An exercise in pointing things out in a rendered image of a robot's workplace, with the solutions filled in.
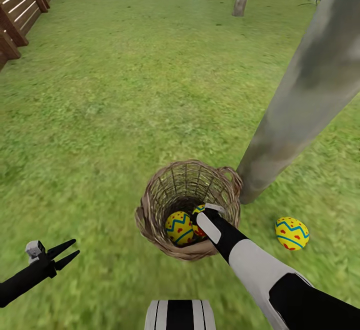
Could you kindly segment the wicker basket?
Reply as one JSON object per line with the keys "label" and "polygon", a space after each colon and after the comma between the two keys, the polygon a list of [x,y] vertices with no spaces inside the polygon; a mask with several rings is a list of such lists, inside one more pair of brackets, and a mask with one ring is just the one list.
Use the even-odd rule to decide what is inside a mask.
{"label": "wicker basket", "polygon": [[[191,167],[190,167],[191,166]],[[198,169],[195,169],[198,167]],[[185,191],[178,190],[180,186],[175,175],[175,169],[181,169],[181,174],[196,173],[196,181],[190,180],[189,185],[194,187],[193,194],[183,194]],[[204,172],[202,170],[204,169]],[[163,181],[162,175],[170,171],[171,180]],[[231,174],[230,180],[225,174]],[[207,189],[202,193],[199,189],[202,175],[209,177]],[[223,186],[214,180],[220,180]],[[171,190],[169,186],[172,185]],[[216,186],[215,189],[212,185]],[[202,258],[218,255],[220,252],[211,242],[208,236],[199,238],[193,235],[192,243],[179,245],[171,239],[165,229],[166,220],[170,211],[178,202],[198,201],[201,206],[206,203],[217,204],[225,209],[224,218],[239,230],[241,226],[241,203],[239,194],[243,189],[244,182],[237,171],[231,166],[215,168],[198,159],[177,160],[157,171],[146,185],[145,192],[140,200],[140,206],[134,210],[136,228],[140,234],[158,247],[165,255],[173,257],[178,262],[196,262]],[[156,188],[157,187],[157,188]],[[170,189],[170,190],[169,190]],[[224,195],[223,195],[223,192]],[[159,200],[165,197],[166,200]],[[225,197],[226,196],[226,200]],[[212,198],[213,199],[212,199]],[[171,200],[170,200],[171,198]],[[141,227],[142,226],[142,227]]]}

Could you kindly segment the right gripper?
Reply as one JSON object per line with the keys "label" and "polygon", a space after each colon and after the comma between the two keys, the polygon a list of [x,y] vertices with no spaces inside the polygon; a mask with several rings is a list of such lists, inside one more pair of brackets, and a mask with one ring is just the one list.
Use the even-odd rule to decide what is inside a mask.
{"label": "right gripper", "polygon": [[197,226],[197,216],[198,216],[198,212],[195,212],[194,214],[192,214],[192,212],[190,213],[190,221],[192,222],[192,225]]}

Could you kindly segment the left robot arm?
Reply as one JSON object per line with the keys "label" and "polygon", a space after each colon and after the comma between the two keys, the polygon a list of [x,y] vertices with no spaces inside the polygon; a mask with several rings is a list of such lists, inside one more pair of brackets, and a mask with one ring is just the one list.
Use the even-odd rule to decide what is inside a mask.
{"label": "left robot arm", "polygon": [[26,293],[37,284],[50,277],[57,275],[57,270],[61,270],[65,265],[72,261],[80,250],[55,262],[53,259],[72,246],[76,239],[67,241],[45,252],[46,249],[40,240],[34,240],[27,244],[25,251],[29,254],[29,266],[15,274],[15,276],[0,283],[0,308],[6,307],[10,302]]}

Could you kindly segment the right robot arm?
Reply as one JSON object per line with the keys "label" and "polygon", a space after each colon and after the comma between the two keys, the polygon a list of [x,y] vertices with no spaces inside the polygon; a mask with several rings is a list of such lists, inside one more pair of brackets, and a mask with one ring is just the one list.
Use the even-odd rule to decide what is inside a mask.
{"label": "right robot arm", "polygon": [[234,270],[274,330],[360,330],[360,308],[331,296],[300,272],[261,249],[206,203],[190,213]]}

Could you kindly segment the easter egg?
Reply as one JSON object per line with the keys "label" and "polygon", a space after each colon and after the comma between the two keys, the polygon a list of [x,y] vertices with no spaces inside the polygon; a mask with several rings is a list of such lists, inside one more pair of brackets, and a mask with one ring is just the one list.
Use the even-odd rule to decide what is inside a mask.
{"label": "easter egg", "polygon": [[165,225],[167,235],[180,245],[189,245],[194,237],[194,230],[189,212],[177,209],[169,214]]}
{"label": "easter egg", "polygon": [[[192,210],[192,214],[194,214],[195,212],[200,213],[200,212],[204,211],[204,209],[205,209],[205,204],[197,205]],[[199,236],[200,239],[205,238],[207,236],[198,225],[192,224],[192,229],[193,229],[194,233]]]}
{"label": "easter egg", "polygon": [[275,224],[275,233],[287,250],[302,249],[309,241],[309,231],[299,220],[293,217],[282,217]]}

